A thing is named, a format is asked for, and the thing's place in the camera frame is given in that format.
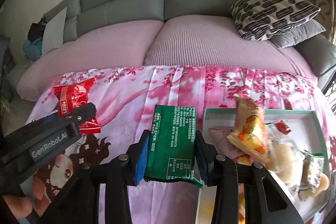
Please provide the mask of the person's left hand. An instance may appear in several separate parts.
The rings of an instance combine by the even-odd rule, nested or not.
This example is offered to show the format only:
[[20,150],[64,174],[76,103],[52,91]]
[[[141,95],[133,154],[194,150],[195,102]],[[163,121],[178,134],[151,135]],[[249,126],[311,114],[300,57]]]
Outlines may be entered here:
[[46,196],[46,189],[42,180],[37,176],[34,176],[33,178],[32,192],[35,198],[35,207],[33,207],[33,204],[28,197],[15,197],[11,195],[3,196],[7,206],[17,220],[29,216],[32,213],[33,208],[35,208],[38,215],[42,215],[51,203]]

